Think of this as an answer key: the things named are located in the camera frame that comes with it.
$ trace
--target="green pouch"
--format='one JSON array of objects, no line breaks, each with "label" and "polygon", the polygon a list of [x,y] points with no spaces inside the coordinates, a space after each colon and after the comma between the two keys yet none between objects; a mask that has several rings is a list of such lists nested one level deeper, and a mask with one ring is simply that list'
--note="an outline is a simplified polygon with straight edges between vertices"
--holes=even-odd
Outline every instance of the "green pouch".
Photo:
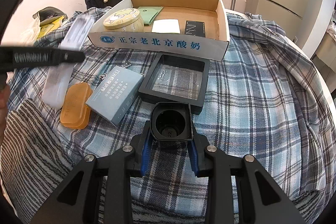
[{"label": "green pouch", "polygon": [[145,25],[150,25],[162,9],[163,7],[154,7],[154,6],[138,8],[138,10],[140,10],[140,15],[143,19],[143,23]]}]

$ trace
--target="blue box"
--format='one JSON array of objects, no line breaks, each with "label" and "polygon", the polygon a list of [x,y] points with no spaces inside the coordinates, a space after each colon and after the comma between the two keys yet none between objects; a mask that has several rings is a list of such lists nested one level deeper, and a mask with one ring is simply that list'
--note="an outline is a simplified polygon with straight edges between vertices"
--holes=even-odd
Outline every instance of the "blue box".
[{"label": "blue box", "polygon": [[115,66],[95,89],[86,104],[117,126],[137,97],[143,75]]}]

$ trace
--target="blue oval logo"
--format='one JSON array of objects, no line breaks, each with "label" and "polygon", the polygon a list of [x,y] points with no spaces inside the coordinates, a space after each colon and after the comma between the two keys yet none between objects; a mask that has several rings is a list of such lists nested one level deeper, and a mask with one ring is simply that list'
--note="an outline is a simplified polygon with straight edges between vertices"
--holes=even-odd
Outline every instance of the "blue oval logo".
[{"label": "blue oval logo", "polygon": [[104,43],[113,43],[115,37],[101,37],[100,41]]}]

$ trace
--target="plastic bag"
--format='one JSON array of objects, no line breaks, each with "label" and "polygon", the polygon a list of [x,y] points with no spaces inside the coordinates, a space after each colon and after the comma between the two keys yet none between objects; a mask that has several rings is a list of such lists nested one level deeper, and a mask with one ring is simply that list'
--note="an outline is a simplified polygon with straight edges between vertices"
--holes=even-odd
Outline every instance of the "plastic bag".
[{"label": "plastic bag", "polygon": [[22,46],[32,46],[40,33],[40,15],[38,15],[27,27],[27,30],[20,35]]}]

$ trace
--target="plaid tablecloth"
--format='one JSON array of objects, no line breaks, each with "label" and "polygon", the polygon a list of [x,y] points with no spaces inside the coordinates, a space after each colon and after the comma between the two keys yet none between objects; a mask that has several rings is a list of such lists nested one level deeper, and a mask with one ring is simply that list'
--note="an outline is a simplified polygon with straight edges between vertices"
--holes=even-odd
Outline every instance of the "plaid tablecloth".
[{"label": "plaid tablecloth", "polygon": [[[91,8],[85,14],[97,20],[107,10]],[[336,149],[335,126],[316,69],[286,43],[279,35],[284,31],[274,22],[252,15],[250,20],[227,17],[230,44],[222,62],[210,62],[204,107],[200,115],[193,115],[195,127],[210,144],[230,155],[254,155],[311,223],[334,192]],[[73,20],[40,39],[38,45],[58,44]],[[125,61],[132,63],[131,70],[146,74],[156,56],[148,51],[96,48],[90,41],[83,50],[85,62],[75,66],[70,85],[84,81],[92,89],[100,83],[99,75]],[[153,105],[137,98],[116,128],[95,113],[85,129],[65,128],[59,121],[60,110],[41,101],[47,71],[15,72],[9,110],[30,98],[74,164],[89,153],[111,154],[141,133],[150,118]],[[176,83],[169,85],[173,89]],[[175,213],[204,216],[207,179],[194,176],[185,145],[154,143],[153,149],[147,175],[131,180],[134,204],[141,204],[147,213],[156,211],[157,223]],[[10,163],[2,160],[1,164],[6,173]],[[238,212],[235,187],[234,192]]]}]

